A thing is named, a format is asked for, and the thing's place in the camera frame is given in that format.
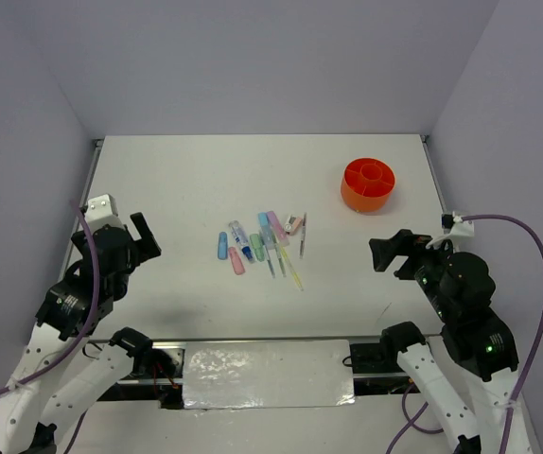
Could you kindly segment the small blue highlighter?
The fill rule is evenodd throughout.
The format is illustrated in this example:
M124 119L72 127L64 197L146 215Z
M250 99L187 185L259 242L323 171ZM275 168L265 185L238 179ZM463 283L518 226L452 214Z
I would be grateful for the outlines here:
M225 232L219 233L218 238L218 259L226 260L228 257L228 238Z

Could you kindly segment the grey pink pen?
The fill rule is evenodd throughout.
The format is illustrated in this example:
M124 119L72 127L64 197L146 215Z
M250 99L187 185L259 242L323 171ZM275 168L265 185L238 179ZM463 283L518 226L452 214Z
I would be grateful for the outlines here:
M299 244L299 258L300 259L303 259L305 255L306 238L307 238L307 212L304 212L302 223L301 223L301 236L300 236L300 244Z

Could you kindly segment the yellow gel pen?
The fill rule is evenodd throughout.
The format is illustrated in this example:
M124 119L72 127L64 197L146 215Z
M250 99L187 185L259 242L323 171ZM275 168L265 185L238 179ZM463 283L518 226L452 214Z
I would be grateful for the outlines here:
M300 291L304 291L304 287L303 287L303 283L301 281L301 278L300 278L299 274L297 273L296 269L294 268L294 266L292 265L292 263L291 263L291 261L289 259L288 253L286 252L285 248L282 245L279 245L279 249L280 249L281 255L283 256L283 259L285 260L285 262L287 264L287 267L289 268L289 272L292 275L292 278L293 278L297 288L300 289Z

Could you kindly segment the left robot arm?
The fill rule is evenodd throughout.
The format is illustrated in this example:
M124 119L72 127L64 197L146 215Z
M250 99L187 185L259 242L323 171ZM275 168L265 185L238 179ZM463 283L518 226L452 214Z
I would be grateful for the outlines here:
M0 453L54 453L68 430L78 430L87 411L117 381L174 374L168 354L146 335L124 327L81 372L61 381L97 325L126 296L132 273L161 254L144 216L134 213L131 222L138 238L106 201L80 209L82 229L72 242L81 258L46 293L29 343L0 390Z

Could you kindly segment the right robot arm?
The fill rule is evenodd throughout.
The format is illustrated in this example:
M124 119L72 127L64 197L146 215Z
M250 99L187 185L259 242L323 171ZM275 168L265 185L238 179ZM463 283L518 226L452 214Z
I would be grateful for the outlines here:
M464 402L437 365L424 336L412 322L383 330L381 362L406 372L440 423L454 453L529 453L523 411L513 396L519 379L514 336L491 309L496 285L487 264L473 253L457 252L445 239L401 230L369 242L375 271L405 257L395 272L413 280L443 324L441 338L460 368L470 400Z

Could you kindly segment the orange round divided container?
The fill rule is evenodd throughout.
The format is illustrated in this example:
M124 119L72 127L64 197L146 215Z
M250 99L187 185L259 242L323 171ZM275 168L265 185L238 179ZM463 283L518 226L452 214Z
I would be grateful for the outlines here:
M392 169L374 158L358 158L343 171L342 201L358 213L372 213L382 208L395 187Z

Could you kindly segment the small pink highlighter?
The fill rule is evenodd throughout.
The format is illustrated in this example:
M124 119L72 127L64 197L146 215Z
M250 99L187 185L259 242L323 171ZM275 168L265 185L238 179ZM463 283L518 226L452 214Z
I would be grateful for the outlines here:
M234 273L236 275L242 275L245 272L245 268L237 249L235 247L229 247L228 254Z

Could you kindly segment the small green highlighter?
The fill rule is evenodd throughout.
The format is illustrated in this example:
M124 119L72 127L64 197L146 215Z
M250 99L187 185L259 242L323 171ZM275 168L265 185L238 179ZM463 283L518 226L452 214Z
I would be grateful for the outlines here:
M249 236L254 255L259 262L265 260L264 246L259 234L251 234Z

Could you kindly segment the light blue highlighter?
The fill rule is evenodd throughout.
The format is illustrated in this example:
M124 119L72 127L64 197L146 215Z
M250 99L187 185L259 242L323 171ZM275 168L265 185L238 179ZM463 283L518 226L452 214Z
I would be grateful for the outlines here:
M269 221L267 214L264 212L259 213L257 218L263 242L268 250L273 250L275 248L276 238L271 222Z

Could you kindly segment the pink purple highlighter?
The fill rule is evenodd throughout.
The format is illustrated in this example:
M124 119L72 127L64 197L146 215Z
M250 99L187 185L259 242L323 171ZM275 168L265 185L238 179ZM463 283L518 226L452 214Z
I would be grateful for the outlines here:
M286 247L289 245L289 238L287 233L284 230L283 225L281 224L278 216L275 214L274 211L268 211L266 213L266 216L268 218L268 223L270 224L272 231L275 235L275 238L277 239L278 243Z

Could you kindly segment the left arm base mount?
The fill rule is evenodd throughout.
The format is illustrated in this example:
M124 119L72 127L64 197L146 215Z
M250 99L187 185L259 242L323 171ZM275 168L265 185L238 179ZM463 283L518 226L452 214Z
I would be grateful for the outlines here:
M150 402L164 410L184 409L184 360L181 345L154 344L156 359L118 380L99 402Z

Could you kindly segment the reflective silver base plate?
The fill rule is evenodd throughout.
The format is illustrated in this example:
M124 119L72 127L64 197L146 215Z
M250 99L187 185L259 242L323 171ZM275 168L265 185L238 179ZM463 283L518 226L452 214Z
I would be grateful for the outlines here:
M191 410L324 408L355 402L346 340L187 345L183 401Z

